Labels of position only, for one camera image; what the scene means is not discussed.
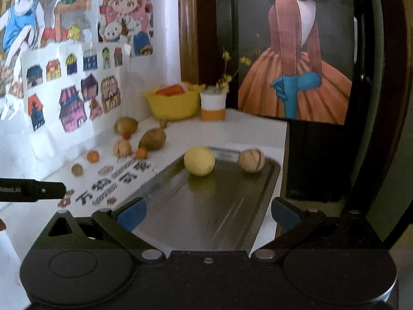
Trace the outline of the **person's left hand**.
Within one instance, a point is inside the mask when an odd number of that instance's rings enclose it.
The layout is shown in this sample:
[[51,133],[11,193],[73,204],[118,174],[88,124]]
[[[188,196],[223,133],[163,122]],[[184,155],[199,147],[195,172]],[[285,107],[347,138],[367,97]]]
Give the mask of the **person's left hand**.
[[0,219],[0,232],[6,229],[6,223]]

